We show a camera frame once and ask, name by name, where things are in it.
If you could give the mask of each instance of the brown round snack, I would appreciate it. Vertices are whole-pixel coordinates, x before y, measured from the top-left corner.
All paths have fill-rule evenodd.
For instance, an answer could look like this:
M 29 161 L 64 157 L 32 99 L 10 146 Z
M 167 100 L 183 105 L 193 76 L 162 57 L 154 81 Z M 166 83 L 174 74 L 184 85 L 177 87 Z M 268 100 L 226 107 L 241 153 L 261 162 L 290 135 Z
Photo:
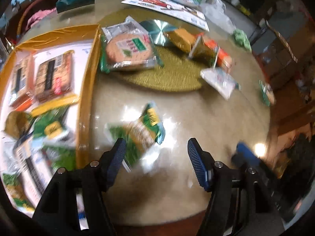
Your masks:
M 140 51 L 140 52 L 132 52 L 130 55 L 126 55 L 123 53 L 123 48 L 119 48 L 119 44 L 123 42 L 123 40 L 132 40 L 135 38 L 139 38 L 141 43 L 145 46 L 146 50 Z M 144 60 L 148 59 L 152 55 L 152 48 L 150 43 L 146 43 L 144 41 L 143 35 L 139 34 L 119 34 L 113 39 L 111 39 L 107 46 L 106 46 L 106 54 L 107 57 L 113 62 L 113 63 L 119 63 L 122 61 L 132 61 L 132 64 L 142 64 Z

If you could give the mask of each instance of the round table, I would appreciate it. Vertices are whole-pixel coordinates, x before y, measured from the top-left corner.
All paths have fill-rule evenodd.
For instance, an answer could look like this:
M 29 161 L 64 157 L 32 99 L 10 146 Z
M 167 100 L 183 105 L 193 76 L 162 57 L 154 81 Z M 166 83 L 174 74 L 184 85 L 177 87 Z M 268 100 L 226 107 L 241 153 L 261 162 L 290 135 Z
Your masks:
M 28 31 L 23 40 L 67 26 L 97 23 L 122 8 L 134 8 L 121 1 L 96 0 L 94 5 L 50 15 Z M 266 142 L 270 110 L 261 99 L 259 80 L 264 79 L 263 73 L 251 53 L 237 47 L 219 27 L 211 22 L 208 25 L 210 37 L 236 62 L 231 75 L 242 90 L 235 90 L 228 101 L 206 84 L 190 92 L 162 92 L 127 83 L 112 74 L 96 75 L 91 160 L 99 159 L 109 149 L 104 140 L 106 123 L 137 119 L 148 101 L 156 103 L 166 130 L 164 142 L 145 153 L 131 173 L 122 167 L 114 186 L 104 195 L 116 224 L 160 224 L 187 218 L 207 207 L 210 194 L 199 186 L 187 154 L 191 137 L 227 166 L 231 166 L 231 155 L 239 141 L 250 148 Z

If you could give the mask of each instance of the yellow label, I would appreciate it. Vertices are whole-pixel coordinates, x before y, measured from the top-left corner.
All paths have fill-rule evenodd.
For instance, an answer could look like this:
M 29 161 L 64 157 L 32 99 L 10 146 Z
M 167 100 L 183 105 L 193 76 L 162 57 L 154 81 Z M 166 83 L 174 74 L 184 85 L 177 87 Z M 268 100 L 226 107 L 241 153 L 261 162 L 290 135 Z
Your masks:
M 58 121 L 54 121 L 52 124 L 49 124 L 44 130 L 45 135 L 48 136 L 49 138 L 57 136 L 58 134 L 56 134 L 56 132 L 58 134 L 62 132 L 61 124 Z
M 154 108 L 149 108 L 148 110 L 149 118 L 150 118 L 150 123 L 152 126 L 158 124 L 160 122 Z

